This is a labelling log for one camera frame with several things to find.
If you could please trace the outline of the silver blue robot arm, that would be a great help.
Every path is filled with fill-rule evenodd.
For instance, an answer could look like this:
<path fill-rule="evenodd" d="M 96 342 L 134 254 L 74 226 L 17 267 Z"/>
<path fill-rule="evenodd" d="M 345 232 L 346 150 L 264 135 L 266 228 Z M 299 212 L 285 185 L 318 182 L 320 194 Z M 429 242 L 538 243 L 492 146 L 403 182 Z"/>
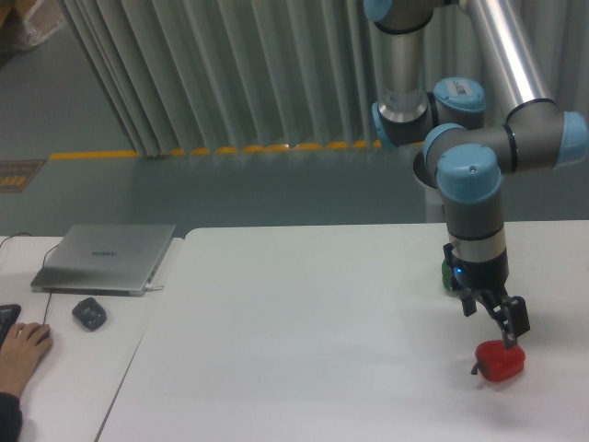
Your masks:
<path fill-rule="evenodd" d="M 503 228 L 503 176 L 581 160 L 585 118 L 559 110 L 522 20 L 509 1 L 463 1 L 490 71 L 503 124 L 485 127 L 485 96 L 474 81 L 450 77 L 422 88 L 423 32 L 438 1 L 367 1 L 367 19 L 386 37 L 389 64 L 373 106 L 385 146 L 422 142 L 416 177 L 441 197 L 449 240 L 449 284 L 466 315 L 484 307 L 513 348 L 529 328 L 525 301 L 505 288 L 509 274 Z"/>

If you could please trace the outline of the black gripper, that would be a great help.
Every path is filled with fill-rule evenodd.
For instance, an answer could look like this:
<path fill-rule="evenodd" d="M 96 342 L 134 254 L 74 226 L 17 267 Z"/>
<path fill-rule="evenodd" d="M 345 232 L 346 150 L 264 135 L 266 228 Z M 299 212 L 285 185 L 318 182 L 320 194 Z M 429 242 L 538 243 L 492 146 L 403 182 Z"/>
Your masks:
<path fill-rule="evenodd" d="M 505 290 L 509 275 L 507 250 L 485 262 L 469 262 L 456 255 L 456 248 L 450 243 L 443 246 L 444 260 L 453 268 L 456 291 L 463 314 L 470 317 L 477 312 L 474 295 L 482 296 L 482 304 L 497 323 L 502 334 L 502 345 L 506 350 L 518 344 L 518 338 L 529 331 L 529 318 L 525 300 L 510 297 Z"/>

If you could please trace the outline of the dark sleeved forearm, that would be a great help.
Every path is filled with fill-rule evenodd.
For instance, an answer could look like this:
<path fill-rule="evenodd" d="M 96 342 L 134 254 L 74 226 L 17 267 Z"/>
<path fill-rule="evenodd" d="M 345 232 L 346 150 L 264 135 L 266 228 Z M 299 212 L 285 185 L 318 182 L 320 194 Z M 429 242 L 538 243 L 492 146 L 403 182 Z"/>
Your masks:
<path fill-rule="evenodd" d="M 0 398 L 1 442 L 16 442 L 18 441 L 23 425 L 20 399 L 5 392 L 0 394 Z"/>

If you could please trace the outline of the person's bare hand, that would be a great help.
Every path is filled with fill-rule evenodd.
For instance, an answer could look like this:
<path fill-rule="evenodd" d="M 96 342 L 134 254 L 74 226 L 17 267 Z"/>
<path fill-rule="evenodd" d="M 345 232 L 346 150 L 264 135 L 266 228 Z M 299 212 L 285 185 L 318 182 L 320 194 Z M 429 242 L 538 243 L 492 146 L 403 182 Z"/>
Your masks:
<path fill-rule="evenodd" d="M 1 346 L 1 392 L 20 398 L 39 362 L 52 348 L 52 337 L 38 344 L 43 324 L 16 323 Z"/>

